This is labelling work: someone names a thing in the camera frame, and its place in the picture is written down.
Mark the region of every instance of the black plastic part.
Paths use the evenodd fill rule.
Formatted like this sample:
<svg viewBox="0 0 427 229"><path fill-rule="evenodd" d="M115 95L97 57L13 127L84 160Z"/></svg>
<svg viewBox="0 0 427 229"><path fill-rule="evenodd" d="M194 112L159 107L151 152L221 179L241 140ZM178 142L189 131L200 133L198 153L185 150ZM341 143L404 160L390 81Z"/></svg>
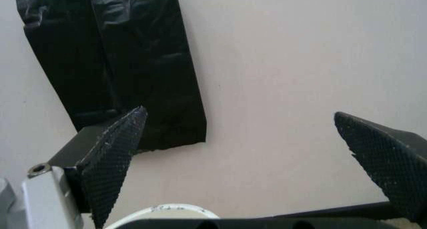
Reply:
<svg viewBox="0 0 427 229"><path fill-rule="evenodd" d="M402 215L396 211L390 202L378 202L343 206L330 209L313 210L287 215L277 215L278 218L367 218L373 220L387 220L401 218Z"/></svg>
<svg viewBox="0 0 427 229"><path fill-rule="evenodd" d="M16 0L74 126L144 105L139 152L204 142L206 118L178 0Z"/></svg>
<svg viewBox="0 0 427 229"><path fill-rule="evenodd" d="M118 229L395 229L366 218L143 219Z"/></svg>
<svg viewBox="0 0 427 229"><path fill-rule="evenodd" d="M64 169L81 213L102 228L113 208L147 118L140 106L118 119L83 128L49 160Z"/></svg>
<svg viewBox="0 0 427 229"><path fill-rule="evenodd" d="M427 208L427 140L343 112L334 119L354 158L396 210L413 222L422 221Z"/></svg>

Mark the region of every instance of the white surface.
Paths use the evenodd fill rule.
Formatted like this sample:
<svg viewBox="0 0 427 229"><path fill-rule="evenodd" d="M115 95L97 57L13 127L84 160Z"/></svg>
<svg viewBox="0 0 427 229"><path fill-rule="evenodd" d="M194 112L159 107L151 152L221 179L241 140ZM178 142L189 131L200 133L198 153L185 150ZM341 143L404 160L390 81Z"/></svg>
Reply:
<svg viewBox="0 0 427 229"><path fill-rule="evenodd" d="M201 208L196 205L189 204L163 204L158 206L148 207L136 211L119 221L109 225L106 229L116 229L119 226L141 220L141 219L200 219L200 218L215 218L219 217L213 212Z"/></svg>
<svg viewBox="0 0 427 229"><path fill-rule="evenodd" d="M333 125L427 137L427 0L180 0L206 144L134 157L107 224L169 202L256 217L383 201ZM2 0L0 176L17 187L75 133Z"/></svg>
<svg viewBox="0 0 427 229"><path fill-rule="evenodd" d="M82 219L76 208L70 208L58 178L54 173L64 174L62 169L53 169L22 183L23 199L28 229L76 229Z"/></svg>

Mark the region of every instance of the plastic sheet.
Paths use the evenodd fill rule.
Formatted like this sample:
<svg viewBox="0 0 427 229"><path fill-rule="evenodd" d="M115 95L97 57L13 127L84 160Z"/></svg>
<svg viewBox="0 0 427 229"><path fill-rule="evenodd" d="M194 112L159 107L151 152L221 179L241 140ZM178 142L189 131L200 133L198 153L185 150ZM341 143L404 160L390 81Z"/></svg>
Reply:
<svg viewBox="0 0 427 229"><path fill-rule="evenodd" d="M204 142L178 0L16 0L25 35L77 130L139 105L139 151Z"/></svg>

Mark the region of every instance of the black plastic bag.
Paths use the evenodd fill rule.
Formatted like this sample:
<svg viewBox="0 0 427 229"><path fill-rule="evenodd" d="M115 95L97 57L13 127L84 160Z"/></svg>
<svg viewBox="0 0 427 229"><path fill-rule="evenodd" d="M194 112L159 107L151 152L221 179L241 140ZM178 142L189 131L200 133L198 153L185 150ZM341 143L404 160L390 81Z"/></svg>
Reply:
<svg viewBox="0 0 427 229"><path fill-rule="evenodd" d="M139 151L204 142L178 0L16 0L25 35L77 130L139 105Z"/></svg>

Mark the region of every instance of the screw hole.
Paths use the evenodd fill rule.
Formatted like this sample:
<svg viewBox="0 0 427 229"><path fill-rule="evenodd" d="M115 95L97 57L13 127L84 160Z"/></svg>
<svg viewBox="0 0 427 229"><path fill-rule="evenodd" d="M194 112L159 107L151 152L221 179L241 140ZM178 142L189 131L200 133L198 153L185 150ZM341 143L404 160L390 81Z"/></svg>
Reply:
<svg viewBox="0 0 427 229"><path fill-rule="evenodd" d="M32 169L33 172L38 173L40 171L43 171L46 168L45 165L38 165L34 169Z"/></svg>
<svg viewBox="0 0 427 229"><path fill-rule="evenodd" d="M197 229L219 229L219 227L214 222L205 220L198 225Z"/></svg>
<svg viewBox="0 0 427 229"><path fill-rule="evenodd" d="M315 227L308 221L300 220L293 225L292 229L315 229Z"/></svg>

